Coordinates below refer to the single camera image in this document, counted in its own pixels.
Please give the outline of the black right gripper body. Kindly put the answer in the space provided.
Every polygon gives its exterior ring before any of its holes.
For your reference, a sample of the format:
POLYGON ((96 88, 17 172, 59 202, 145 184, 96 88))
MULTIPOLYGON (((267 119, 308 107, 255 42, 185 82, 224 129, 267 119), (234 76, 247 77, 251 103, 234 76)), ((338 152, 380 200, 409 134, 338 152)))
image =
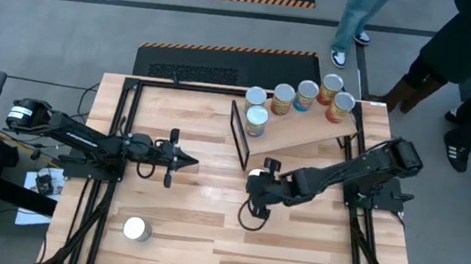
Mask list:
POLYGON ((266 158, 263 166, 265 170, 259 175, 257 180, 257 193, 254 196, 253 215, 257 218, 268 219, 270 211, 268 205, 284 203, 289 206, 297 195, 293 191, 292 182, 297 174, 297 170, 275 176, 279 172, 282 163, 273 158, 266 158))

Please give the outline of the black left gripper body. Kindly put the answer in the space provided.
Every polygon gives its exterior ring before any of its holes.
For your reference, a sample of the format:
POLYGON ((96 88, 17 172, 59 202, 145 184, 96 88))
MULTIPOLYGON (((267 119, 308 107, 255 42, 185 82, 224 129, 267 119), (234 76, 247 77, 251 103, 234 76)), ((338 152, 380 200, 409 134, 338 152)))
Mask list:
POLYGON ((171 136, 168 140, 157 140, 156 148, 159 150, 156 159, 151 166, 149 173, 152 176, 155 173, 156 165, 163 165, 166 167, 166 174, 164 175, 164 187, 171 187, 172 176, 176 170, 178 157, 176 156, 177 144, 179 143, 179 129, 172 129, 171 136))

